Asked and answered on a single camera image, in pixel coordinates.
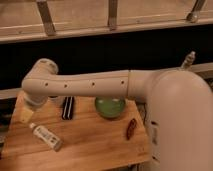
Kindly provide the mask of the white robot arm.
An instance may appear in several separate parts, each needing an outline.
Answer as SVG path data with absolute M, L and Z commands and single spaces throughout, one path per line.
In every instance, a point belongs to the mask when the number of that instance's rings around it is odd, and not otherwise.
M 183 69 L 123 70 L 60 75 L 50 59 L 38 60 L 22 81 L 25 103 L 50 96 L 131 99 L 147 104 L 151 171 L 213 171 L 213 92 Z

